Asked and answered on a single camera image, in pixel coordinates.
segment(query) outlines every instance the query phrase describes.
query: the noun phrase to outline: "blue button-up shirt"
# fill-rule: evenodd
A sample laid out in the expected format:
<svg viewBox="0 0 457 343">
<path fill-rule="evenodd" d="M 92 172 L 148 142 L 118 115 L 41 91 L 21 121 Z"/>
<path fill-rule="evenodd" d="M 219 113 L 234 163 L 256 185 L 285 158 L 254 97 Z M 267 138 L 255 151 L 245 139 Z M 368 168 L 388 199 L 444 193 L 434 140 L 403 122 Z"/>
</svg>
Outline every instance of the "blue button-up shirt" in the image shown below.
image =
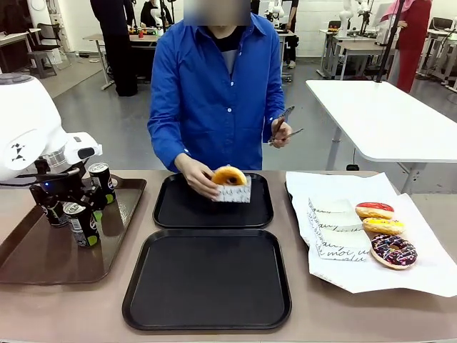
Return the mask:
<svg viewBox="0 0 457 343">
<path fill-rule="evenodd" d="M 232 75 L 203 27 L 180 21 L 164 34 L 154 57 L 148 129 L 167 169 L 177 171 L 180 153 L 211 169 L 262 169 L 262 140 L 284 109 L 279 52 L 273 26 L 254 14 Z"/>
</svg>

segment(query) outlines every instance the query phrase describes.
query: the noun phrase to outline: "black soda can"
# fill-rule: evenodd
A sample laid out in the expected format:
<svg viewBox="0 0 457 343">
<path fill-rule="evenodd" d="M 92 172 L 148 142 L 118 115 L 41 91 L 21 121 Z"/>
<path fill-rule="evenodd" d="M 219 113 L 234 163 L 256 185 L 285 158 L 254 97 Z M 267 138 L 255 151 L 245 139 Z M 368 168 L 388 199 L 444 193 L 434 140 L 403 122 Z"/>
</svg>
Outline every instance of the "black soda can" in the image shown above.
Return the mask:
<svg viewBox="0 0 457 343">
<path fill-rule="evenodd" d="M 111 173 L 109 172 L 108 164 L 99 162 L 92 164 L 88 169 L 91 175 L 91 181 L 94 186 L 99 186 L 105 194 L 108 204 L 116 200 Z"/>
<path fill-rule="evenodd" d="M 64 213 L 64 206 L 55 198 L 44 200 L 41 208 L 53 227 L 62 227 L 69 223 L 68 217 Z"/>
<path fill-rule="evenodd" d="M 69 218 L 71 232 L 80 247 L 92 247 L 100 240 L 94 213 L 90 208 L 67 202 L 64 213 Z"/>
</svg>

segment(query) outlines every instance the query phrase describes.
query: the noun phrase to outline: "pink headscarf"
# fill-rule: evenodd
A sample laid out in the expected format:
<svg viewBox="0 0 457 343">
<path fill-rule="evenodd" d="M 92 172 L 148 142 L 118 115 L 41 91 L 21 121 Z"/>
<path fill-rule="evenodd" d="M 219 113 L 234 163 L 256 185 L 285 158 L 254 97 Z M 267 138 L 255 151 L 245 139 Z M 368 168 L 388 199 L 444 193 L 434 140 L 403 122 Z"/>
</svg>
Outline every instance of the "pink headscarf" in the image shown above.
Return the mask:
<svg viewBox="0 0 457 343">
<path fill-rule="evenodd" d="M 401 13 L 408 11 L 414 1 L 415 0 L 405 0 Z M 388 17 L 391 16 L 392 14 L 396 14 L 398 11 L 399 4 L 400 4 L 400 1 L 396 0 L 392 5 L 390 5 L 389 8 L 387 9 L 386 14 L 384 14 L 384 16 L 382 17 L 381 21 L 387 20 Z"/>
</svg>

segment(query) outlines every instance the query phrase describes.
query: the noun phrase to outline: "donut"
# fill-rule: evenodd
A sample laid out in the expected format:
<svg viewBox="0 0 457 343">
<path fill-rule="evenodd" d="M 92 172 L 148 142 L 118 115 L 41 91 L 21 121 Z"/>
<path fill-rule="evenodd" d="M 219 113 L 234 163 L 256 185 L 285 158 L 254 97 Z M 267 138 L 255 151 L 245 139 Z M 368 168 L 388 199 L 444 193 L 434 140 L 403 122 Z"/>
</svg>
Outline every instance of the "donut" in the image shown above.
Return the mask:
<svg viewBox="0 0 457 343">
<path fill-rule="evenodd" d="M 405 232 L 405 224 L 392 219 L 366 218 L 362 225 L 366 231 L 381 234 L 402 234 Z"/>
<path fill-rule="evenodd" d="M 211 181 L 226 186 L 243 186 L 248 183 L 243 172 L 234 166 L 222 166 L 217 169 Z"/>
<path fill-rule="evenodd" d="M 356 212 L 360 218 L 393 218 L 393 207 L 380 202 L 362 202 Z"/>
<path fill-rule="evenodd" d="M 416 248 L 410 242 L 390 234 L 377 234 L 370 251 L 377 261 L 393 269 L 409 268 L 417 260 Z"/>
</svg>

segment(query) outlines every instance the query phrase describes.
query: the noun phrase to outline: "hand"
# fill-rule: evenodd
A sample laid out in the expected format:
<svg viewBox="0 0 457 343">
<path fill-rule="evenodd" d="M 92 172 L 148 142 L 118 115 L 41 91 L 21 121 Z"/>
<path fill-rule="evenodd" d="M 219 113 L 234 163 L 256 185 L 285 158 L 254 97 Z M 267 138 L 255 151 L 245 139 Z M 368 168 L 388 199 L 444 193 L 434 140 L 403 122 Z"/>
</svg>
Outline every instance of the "hand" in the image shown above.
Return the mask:
<svg viewBox="0 0 457 343">
<path fill-rule="evenodd" d="M 195 192 L 209 199 L 215 199 L 219 195 L 217 184 L 209 179 L 214 173 L 203 163 L 182 153 L 175 158 L 174 164 Z"/>
<path fill-rule="evenodd" d="M 271 124 L 271 132 L 275 132 L 278 128 L 278 119 L 275 119 L 273 123 Z M 286 138 L 289 134 L 292 133 L 292 128 L 287 124 L 286 122 L 282 123 L 281 126 L 279 127 L 278 132 L 276 133 L 274 140 L 273 140 L 273 146 L 275 148 L 284 148 L 290 141 L 290 138 Z"/>
</svg>

